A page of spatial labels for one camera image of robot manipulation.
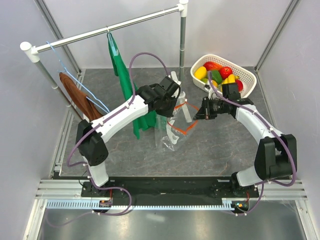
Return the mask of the clear zip top bag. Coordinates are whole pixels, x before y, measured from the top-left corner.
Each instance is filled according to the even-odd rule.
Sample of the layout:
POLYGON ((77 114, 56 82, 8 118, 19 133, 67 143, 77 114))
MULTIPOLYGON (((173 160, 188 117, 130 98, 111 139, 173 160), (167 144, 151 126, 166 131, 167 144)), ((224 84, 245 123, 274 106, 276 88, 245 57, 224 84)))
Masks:
POLYGON ((172 117, 156 116, 155 147, 158 152, 175 152, 191 137, 198 121, 194 115, 199 108, 190 104, 182 92, 172 117))

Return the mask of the yellow banana bunch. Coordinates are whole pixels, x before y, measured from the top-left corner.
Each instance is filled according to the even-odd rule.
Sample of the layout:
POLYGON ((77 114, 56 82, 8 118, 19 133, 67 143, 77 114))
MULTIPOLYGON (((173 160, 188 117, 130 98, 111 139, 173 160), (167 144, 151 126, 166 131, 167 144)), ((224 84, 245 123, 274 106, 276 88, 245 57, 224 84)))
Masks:
POLYGON ((214 79, 212 79, 212 84, 217 88, 224 84, 232 84, 235 83, 236 80, 239 80, 240 77, 234 74, 229 75, 225 80, 223 80, 221 83, 217 83, 214 79))

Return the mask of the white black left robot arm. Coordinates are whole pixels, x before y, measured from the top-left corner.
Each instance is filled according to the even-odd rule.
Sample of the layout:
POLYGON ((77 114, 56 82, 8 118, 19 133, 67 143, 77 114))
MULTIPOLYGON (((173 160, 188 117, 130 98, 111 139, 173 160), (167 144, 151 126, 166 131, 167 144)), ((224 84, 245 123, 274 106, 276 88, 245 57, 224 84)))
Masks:
POLYGON ((181 93, 180 85, 173 71, 160 83, 140 87, 132 97, 110 113, 91 122, 83 120, 78 124, 76 147, 88 165, 95 194, 104 197, 110 191, 105 166, 109 155, 106 143, 119 130, 150 112, 172 117, 181 93))

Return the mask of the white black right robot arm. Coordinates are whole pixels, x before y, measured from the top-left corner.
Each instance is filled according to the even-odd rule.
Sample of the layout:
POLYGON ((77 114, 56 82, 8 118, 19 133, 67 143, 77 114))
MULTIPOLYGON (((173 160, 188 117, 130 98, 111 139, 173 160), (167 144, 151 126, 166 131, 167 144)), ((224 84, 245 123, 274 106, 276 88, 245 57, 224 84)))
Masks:
POLYGON ((211 95, 202 99, 194 120, 213 120, 218 115, 229 114, 240 122, 257 142, 257 152, 253 166, 235 172, 229 191, 235 197, 242 196, 248 186, 274 182, 282 183, 278 178, 291 177, 292 186, 297 179, 297 140, 292 134, 284 134, 274 128, 257 110, 249 98, 242 98, 237 84, 227 83, 222 86, 222 93, 217 93, 214 86, 211 95))

